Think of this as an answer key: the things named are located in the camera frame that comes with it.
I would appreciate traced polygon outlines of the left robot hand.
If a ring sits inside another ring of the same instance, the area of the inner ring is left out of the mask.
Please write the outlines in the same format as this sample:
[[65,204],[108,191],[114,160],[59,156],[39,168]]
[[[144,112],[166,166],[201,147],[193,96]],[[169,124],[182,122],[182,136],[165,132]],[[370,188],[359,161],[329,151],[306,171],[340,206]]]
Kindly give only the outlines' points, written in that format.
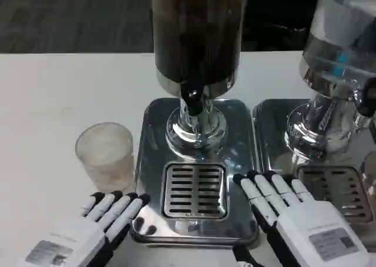
[[18,266],[105,266],[149,202],[147,193],[95,192],[78,216],[57,221]]

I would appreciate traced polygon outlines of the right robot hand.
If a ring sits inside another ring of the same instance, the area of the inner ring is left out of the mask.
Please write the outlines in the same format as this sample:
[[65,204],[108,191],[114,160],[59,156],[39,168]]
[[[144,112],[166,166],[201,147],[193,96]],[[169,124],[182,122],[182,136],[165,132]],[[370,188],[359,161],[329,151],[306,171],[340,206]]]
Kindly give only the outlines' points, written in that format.
[[233,175],[275,256],[283,266],[371,266],[370,253],[328,201],[318,201],[299,179],[269,171]]

